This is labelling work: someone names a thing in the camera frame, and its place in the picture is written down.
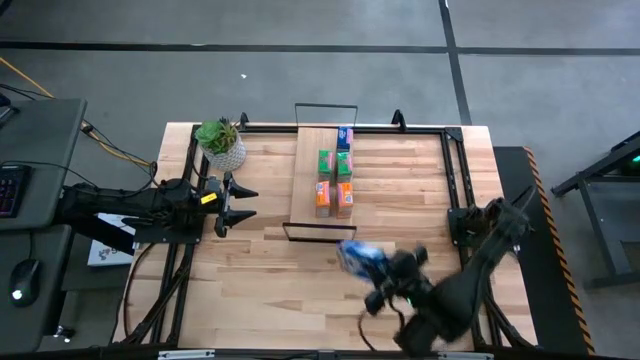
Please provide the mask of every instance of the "computer keyboard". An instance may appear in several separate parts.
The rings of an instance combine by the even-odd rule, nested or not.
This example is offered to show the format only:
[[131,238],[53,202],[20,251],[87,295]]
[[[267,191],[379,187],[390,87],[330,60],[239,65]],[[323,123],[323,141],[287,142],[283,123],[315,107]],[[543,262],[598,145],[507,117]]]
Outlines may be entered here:
[[18,215],[30,175],[31,167],[26,165],[6,165],[0,168],[0,219]]

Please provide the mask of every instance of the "gray floor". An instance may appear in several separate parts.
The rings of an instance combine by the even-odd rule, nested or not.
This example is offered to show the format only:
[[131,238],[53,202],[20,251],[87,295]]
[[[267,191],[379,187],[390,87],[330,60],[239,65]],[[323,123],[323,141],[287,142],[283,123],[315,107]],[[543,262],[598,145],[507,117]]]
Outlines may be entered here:
[[[640,46],[632,36],[640,31],[637,1],[449,0],[449,6],[459,46]],[[0,19],[0,38],[445,44],[436,0],[22,0]],[[147,159],[155,158],[168,121],[238,117],[241,111],[252,119],[291,121],[295,102],[355,104],[360,122],[386,123],[400,108],[409,123],[460,123],[447,55],[0,50],[0,56],[58,97],[86,98],[87,119]],[[461,56],[460,63],[473,124],[489,126],[494,145],[530,146],[547,189],[640,125],[640,57]],[[31,88],[2,66],[0,79]],[[301,120],[351,116],[305,114]],[[145,181],[135,166],[114,160],[85,137],[72,166],[103,186]],[[551,205],[576,283],[603,275],[578,194]],[[640,285],[578,291],[597,352],[636,358]],[[75,346],[105,343],[112,318],[94,311],[90,320],[76,321],[73,310],[86,318],[97,297],[105,312],[115,311],[119,294],[107,289],[74,296],[65,309],[68,321],[99,334]]]

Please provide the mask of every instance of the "small box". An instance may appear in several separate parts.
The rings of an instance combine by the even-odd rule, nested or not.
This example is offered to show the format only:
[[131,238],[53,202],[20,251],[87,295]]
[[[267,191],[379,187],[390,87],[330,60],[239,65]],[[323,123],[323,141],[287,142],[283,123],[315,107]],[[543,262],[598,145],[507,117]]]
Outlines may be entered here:
[[320,150],[318,152],[318,181],[331,180],[333,172],[333,151]]
[[348,152],[338,153],[336,155],[338,165],[336,171],[338,173],[339,183],[351,182],[351,175],[353,175],[353,161],[351,160],[351,154]]
[[329,181],[316,184],[316,217],[329,217],[331,209],[331,189]]
[[353,187],[351,183],[338,183],[338,212],[337,218],[351,217],[353,210]]
[[347,126],[338,128],[338,152],[349,152],[353,142],[353,129]]

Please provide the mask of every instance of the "potted plant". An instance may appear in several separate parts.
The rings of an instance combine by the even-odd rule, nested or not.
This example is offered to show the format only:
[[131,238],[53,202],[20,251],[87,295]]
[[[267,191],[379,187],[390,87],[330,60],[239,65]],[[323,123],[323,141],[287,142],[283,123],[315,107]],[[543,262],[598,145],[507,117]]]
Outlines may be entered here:
[[222,171],[240,167],[247,157],[247,149],[236,127],[227,118],[206,121],[196,131],[196,139],[211,166]]

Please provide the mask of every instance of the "black mat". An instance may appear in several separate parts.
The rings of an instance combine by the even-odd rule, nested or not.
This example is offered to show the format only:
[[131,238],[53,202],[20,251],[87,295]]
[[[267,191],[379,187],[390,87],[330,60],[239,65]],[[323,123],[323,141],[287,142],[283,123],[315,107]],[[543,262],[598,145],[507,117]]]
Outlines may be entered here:
[[553,219],[539,192],[543,187],[534,177],[535,160],[522,147],[494,147],[494,152],[507,200],[529,185],[536,190],[526,211],[536,231],[523,241],[518,257],[538,344],[548,351],[587,354],[593,351],[591,339],[562,249],[554,241],[557,231],[552,232]]

